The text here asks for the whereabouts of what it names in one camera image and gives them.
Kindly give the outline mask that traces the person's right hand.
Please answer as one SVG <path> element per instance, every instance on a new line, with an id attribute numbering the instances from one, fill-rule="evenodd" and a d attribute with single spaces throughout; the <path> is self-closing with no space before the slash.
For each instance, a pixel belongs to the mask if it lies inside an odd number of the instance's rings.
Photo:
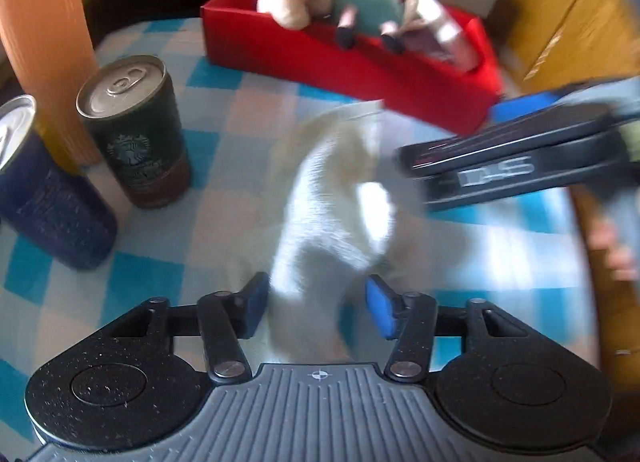
<path id="1" fill-rule="evenodd" d="M 634 261 L 631 248 L 618 240 L 614 224 L 607 218 L 596 217 L 587 231 L 590 250 L 604 254 L 605 266 L 616 280 L 635 282 L 639 280 L 639 267 Z"/>

